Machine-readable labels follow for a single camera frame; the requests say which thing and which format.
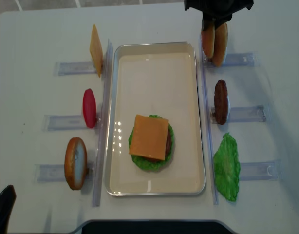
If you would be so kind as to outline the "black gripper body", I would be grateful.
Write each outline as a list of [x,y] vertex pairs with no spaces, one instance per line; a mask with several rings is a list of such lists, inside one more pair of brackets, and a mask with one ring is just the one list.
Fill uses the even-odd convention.
[[194,8],[203,13],[203,19],[222,24],[230,21],[233,13],[244,8],[250,10],[253,0],[185,0],[184,8]]

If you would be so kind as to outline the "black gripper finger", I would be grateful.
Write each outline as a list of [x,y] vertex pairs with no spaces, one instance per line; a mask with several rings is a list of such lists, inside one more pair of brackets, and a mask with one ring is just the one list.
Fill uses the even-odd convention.
[[202,31],[215,29],[215,19],[203,17],[202,20]]

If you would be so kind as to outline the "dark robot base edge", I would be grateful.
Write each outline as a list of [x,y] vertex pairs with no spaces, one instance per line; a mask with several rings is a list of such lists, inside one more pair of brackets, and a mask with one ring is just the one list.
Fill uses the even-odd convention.
[[83,234],[230,234],[217,222],[201,221],[94,221]]

